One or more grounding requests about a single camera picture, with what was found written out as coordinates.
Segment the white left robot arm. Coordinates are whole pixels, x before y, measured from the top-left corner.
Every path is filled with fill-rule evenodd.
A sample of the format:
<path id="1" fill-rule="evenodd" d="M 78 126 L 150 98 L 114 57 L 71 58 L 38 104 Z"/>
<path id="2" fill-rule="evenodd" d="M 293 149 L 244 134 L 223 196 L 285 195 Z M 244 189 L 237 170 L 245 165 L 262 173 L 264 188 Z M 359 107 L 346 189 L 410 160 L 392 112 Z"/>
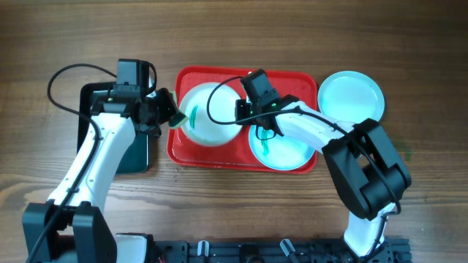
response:
<path id="1" fill-rule="evenodd" d="M 46 202 L 30 203 L 23 218 L 28 262 L 163 262 L 152 235 L 113 235 L 105 200 L 127 149 L 139 134 L 160 137 L 160 126 L 185 121 L 173 95 L 157 88 L 155 66 L 121 58 L 116 79 L 90 107 L 80 149 Z"/>

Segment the green yellow sponge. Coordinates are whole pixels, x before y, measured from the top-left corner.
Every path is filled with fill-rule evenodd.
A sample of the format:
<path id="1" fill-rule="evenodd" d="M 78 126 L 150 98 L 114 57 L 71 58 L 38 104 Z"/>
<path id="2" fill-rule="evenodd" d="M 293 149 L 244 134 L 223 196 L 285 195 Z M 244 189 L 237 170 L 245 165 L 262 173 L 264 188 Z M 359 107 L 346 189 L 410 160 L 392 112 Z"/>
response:
<path id="1" fill-rule="evenodd" d="M 171 129 L 178 129 L 189 120 L 189 118 L 178 108 L 175 91 L 170 92 L 170 109 L 171 114 L 167 123 Z"/>

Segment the white plate top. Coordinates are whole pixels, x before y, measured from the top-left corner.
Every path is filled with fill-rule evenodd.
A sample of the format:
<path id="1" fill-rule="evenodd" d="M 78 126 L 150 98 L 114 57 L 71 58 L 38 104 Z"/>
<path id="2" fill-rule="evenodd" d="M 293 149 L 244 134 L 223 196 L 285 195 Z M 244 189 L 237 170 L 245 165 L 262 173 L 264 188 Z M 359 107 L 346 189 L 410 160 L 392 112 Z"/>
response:
<path id="1" fill-rule="evenodd" d="M 182 132 L 198 145 L 216 147 L 233 140 L 240 132 L 237 124 L 221 125 L 213 122 L 210 116 L 218 122 L 235 120 L 235 103 L 240 96 L 228 85 L 222 85 L 211 97 L 209 111 L 208 98 L 219 83 L 208 82 L 196 85 L 183 97 L 180 110 L 189 118 L 181 127 Z"/>

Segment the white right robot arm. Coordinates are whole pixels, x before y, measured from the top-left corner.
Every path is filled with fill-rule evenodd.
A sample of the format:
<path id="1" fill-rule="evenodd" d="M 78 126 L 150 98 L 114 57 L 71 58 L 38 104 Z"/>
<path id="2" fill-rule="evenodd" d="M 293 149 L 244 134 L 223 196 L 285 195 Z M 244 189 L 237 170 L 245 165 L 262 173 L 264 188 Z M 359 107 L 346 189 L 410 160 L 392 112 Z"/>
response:
<path id="1" fill-rule="evenodd" d="M 384 241 L 390 216 L 412 179 L 380 123 L 338 121 L 308 107 L 293 95 L 280 96 L 264 70 L 240 79 L 247 98 L 236 102 L 235 120 L 278 136 L 299 140 L 325 158 L 337 193 L 350 211 L 344 241 L 358 257 L 369 259 Z"/>

